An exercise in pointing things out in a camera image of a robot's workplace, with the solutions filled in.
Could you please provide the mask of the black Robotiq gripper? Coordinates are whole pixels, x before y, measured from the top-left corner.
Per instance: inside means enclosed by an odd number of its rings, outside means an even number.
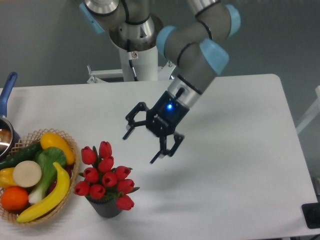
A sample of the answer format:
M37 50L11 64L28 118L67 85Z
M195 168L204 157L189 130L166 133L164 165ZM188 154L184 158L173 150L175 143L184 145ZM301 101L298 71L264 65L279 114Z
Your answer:
M180 103L175 97L165 91L156 104L149 109L145 102L138 102L137 105L125 116L127 120L127 132L122 137L126 140L136 127L145 126L153 134L159 137L160 150L149 162L153 164L158 158L165 156L172 157L181 145L185 136L174 133L177 125L185 117L190 109ZM135 121L139 112L146 112L146 119ZM167 137L173 134L174 144L171 149L167 148Z

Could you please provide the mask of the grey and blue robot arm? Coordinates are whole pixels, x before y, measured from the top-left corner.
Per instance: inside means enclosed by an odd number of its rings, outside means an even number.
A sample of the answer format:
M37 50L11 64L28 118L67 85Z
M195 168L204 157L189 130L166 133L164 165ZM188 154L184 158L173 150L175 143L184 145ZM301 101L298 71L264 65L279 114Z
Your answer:
M79 8L96 33L107 32L118 48L126 82L160 76L158 55L175 68L175 76L152 108L139 102L126 116L128 132L145 126L159 139L157 158L173 156L184 140L176 127L221 74L229 61L220 43L241 26L238 10L219 0L190 0L195 22L183 29L164 26L147 0L84 0Z

